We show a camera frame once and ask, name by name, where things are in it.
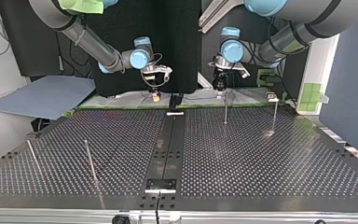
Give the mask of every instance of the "black backdrop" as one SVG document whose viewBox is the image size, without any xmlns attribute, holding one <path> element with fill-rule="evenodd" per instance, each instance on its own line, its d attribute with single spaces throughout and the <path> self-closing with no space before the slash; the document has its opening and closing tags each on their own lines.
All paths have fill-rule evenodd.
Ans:
<svg viewBox="0 0 358 224">
<path fill-rule="evenodd" d="M 160 63 L 173 69 L 161 90 L 192 93 L 198 86 L 200 13 L 200 0 L 120 0 L 103 15 L 88 15 L 88 25 L 120 52 L 133 49 L 135 38 L 149 36 L 155 53 L 163 54 Z M 106 75 L 95 60 L 91 66 L 101 96 L 147 89 L 138 70 Z"/>
</svg>

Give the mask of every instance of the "cylinder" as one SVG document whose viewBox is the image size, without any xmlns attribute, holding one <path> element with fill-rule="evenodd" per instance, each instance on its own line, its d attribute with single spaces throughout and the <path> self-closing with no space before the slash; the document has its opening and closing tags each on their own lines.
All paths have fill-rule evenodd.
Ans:
<svg viewBox="0 0 358 224">
<path fill-rule="evenodd" d="M 338 35 L 358 22 L 358 0 L 341 0 L 334 10 L 325 12 L 316 22 L 307 24 L 308 31 L 318 38 Z"/>
<path fill-rule="evenodd" d="M 105 44 L 90 28 L 84 29 L 80 20 L 77 19 L 72 26 L 62 31 L 72 41 L 78 44 L 91 57 L 103 66 L 111 66 L 117 62 L 117 53 Z"/>
</svg>

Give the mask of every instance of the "metal surface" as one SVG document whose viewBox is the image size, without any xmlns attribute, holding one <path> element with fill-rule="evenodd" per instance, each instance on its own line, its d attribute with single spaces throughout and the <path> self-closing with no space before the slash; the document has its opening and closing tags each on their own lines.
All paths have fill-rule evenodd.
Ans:
<svg viewBox="0 0 358 224">
<path fill-rule="evenodd" d="M 200 30 L 208 33 L 232 8 L 240 5 L 243 5 L 243 0 L 213 0 L 200 18 Z"/>
<path fill-rule="evenodd" d="M 180 179 L 175 210 L 358 212 L 358 160 L 310 121 L 280 108 L 270 134 L 274 107 L 231 108 L 228 124 L 224 116 L 187 110 L 175 122 L 184 134 L 172 138 L 185 140 L 170 149 L 183 168 L 166 171 Z"/>
<path fill-rule="evenodd" d="M 26 144 L 0 160 L 0 207 L 154 209 L 156 202 L 143 197 L 164 115 L 160 110 L 76 112 L 33 141 L 37 161 Z M 161 178 L 163 165 L 159 170 Z"/>
</svg>

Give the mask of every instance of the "green tape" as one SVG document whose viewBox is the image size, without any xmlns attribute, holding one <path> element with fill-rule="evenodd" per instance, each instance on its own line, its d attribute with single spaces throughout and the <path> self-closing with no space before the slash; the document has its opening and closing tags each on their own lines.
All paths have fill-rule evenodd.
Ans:
<svg viewBox="0 0 358 224">
<path fill-rule="evenodd" d="M 103 0 L 59 0 L 62 9 L 103 14 Z"/>
<path fill-rule="evenodd" d="M 306 83 L 300 99 L 299 111 L 315 112 L 321 100 L 322 84 Z"/>
</svg>

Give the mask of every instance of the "robotic arm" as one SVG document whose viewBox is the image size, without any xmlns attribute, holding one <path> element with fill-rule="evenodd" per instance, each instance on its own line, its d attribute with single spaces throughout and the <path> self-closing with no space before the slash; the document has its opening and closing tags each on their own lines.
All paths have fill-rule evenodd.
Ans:
<svg viewBox="0 0 358 224">
<path fill-rule="evenodd" d="M 241 62 L 276 67 L 315 39 L 338 35 L 358 21 L 358 0 L 214 0 L 200 18 L 200 30 L 207 33 L 232 8 L 243 4 L 260 16 L 289 22 L 262 45 L 240 41 L 241 31 L 235 27 L 224 28 L 221 49 L 211 63 L 216 70 L 223 65 L 235 68 Z"/>
<path fill-rule="evenodd" d="M 108 73 L 126 69 L 138 69 L 142 78 L 153 93 L 155 101 L 159 101 L 158 88 L 170 80 L 172 69 L 157 65 L 151 41 L 148 37 L 134 40 L 135 49 L 118 52 L 104 43 L 82 20 L 70 11 L 61 9 L 57 0 L 29 0 L 36 15 L 50 28 L 62 32 L 75 44 L 85 50 L 99 62 L 101 70 Z M 164 82 L 157 84 L 156 75 L 164 74 Z"/>
</svg>

